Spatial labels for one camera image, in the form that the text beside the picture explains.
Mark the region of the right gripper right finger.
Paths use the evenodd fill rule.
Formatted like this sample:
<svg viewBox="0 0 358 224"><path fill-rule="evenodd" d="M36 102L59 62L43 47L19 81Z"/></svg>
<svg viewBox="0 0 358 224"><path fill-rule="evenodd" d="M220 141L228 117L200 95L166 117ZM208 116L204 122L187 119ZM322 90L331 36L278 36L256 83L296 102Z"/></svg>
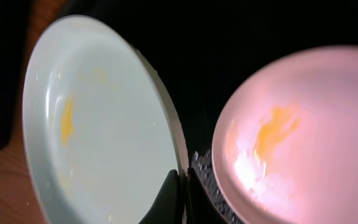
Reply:
<svg viewBox="0 0 358 224"><path fill-rule="evenodd" d="M227 224L209 198L194 169L188 169L186 179L186 212L190 224Z"/></svg>

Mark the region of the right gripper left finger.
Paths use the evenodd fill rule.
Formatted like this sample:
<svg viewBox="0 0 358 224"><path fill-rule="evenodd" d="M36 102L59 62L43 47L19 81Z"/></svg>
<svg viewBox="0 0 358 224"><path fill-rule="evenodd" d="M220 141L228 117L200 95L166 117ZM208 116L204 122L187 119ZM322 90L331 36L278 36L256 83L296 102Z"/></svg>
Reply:
<svg viewBox="0 0 358 224"><path fill-rule="evenodd" d="M170 170L152 204L140 224L181 224L182 189L176 170Z"/></svg>

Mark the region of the mint plate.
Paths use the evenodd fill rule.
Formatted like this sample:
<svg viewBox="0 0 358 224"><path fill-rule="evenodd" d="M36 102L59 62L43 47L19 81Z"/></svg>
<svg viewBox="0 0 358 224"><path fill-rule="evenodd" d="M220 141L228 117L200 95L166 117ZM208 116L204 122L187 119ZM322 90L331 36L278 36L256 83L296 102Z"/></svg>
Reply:
<svg viewBox="0 0 358 224"><path fill-rule="evenodd" d="M180 121L146 58L106 24L65 16L38 39L22 96L27 164L47 223L140 223L170 170Z"/></svg>

